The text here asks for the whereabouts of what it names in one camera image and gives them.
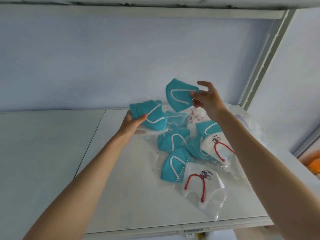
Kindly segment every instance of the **person's left hand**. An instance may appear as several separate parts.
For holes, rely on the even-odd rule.
[[[130,141],[130,138],[134,134],[143,134],[144,131],[137,130],[138,126],[147,119],[148,115],[145,113],[140,118],[135,120],[131,116],[130,110],[128,110],[126,116],[124,117],[120,129],[115,134],[115,136],[121,137],[123,139],[124,146]]]

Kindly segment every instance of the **white wall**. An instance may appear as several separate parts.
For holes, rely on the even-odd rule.
[[[320,8],[296,12],[248,112],[291,152],[320,124]]]
[[[8,2],[20,2],[22,0],[0,0]],[[320,0],[23,0],[31,2],[83,2],[83,3],[105,3],[117,5],[133,4],[142,6],[176,6],[187,5],[191,7],[220,7],[232,5],[233,7],[247,8],[277,8],[277,7],[310,7],[320,6]]]
[[[0,5],[0,111],[166,101],[173,78],[212,81],[226,102],[237,103],[273,22],[71,8]]]

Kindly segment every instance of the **packaged face mask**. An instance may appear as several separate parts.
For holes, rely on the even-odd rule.
[[[171,110],[166,111],[168,128],[174,129],[176,127],[185,128],[187,126],[186,118],[187,113],[179,113]]]
[[[171,183],[182,182],[181,171],[184,169],[190,153],[187,149],[174,150],[166,159],[162,166],[161,179]]]
[[[162,131],[166,127],[167,116],[162,112],[161,100],[148,100],[143,103],[130,104],[131,116],[136,120],[143,114],[147,114],[148,117],[141,124],[146,128]]]
[[[204,152],[200,148],[200,145],[201,145],[202,141],[203,141],[203,137],[200,136],[199,134],[197,134],[196,137],[186,145],[186,149],[195,158],[204,159],[204,160],[215,160],[211,155],[209,155],[208,153]]]
[[[207,136],[209,136],[209,135],[211,135],[213,133],[217,133],[217,132],[221,132],[222,131],[222,129],[220,128],[218,123],[214,122],[212,120],[196,123],[195,126],[197,128],[198,133],[203,138],[206,138]]]
[[[204,139],[201,149],[226,166],[230,165],[228,157],[235,154],[223,132],[214,133]]]
[[[225,188],[218,174],[211,168],[188,162],[185,167],[182,195],[186,197],[194,192],[198,195],[198,207],[205,209],[210,199],[219,190]]]
[[[177,112],[185,110],[193,105],[190,92],[199,92],[199,88],[175,78],[165,87],[168,103],[174,111]]]
[[[187,145],[186,138],[190,136],[190,130],[176,128],[158,137],[159,150],[170,152],[184,148]]]

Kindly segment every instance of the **mask ear loop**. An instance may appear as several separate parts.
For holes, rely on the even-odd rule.
[[[235,152],[234,152],[229,146],[227,146],[226,144],[224,144],[224,143],[222,143],[222,142],[215,142],[215,143],[214,143],[214,150],[215,150],[216,154],[218,155],[218,157],[221,159],[221,161],[225,162],[226,160],[223,159],[223,158],[219,155],[218,150],[217,150],[217,148],[216,148],[216,146],[217,146],[218,144],[224,145],[224,146],[225,146],[226,148],[228,148],[233,154],[235,154]]]
[[[203,203],[205,201],[205,190],[206,190],[206,182],[205,180],[203,179],[203,177],[201,177],[200,175],[198,174],[191,174],[188,178],[188,181],[186,182],[186,186],[184,187],[185,190],[188,189],[188,184],[189,184],[189,181],[191,179],[192,176],[198,176],[199,178],[202,179],[202,182],[203,182],[203,190],[202,190],[202,198],[201,198],[201,202]]]

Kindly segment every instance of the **barcode label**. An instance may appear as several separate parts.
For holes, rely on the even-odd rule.
[[[184,233],[185,233],[185,232],[201,232],[201,231],[203,231],[203,228],[192,229],[192,230],[184,230]]]

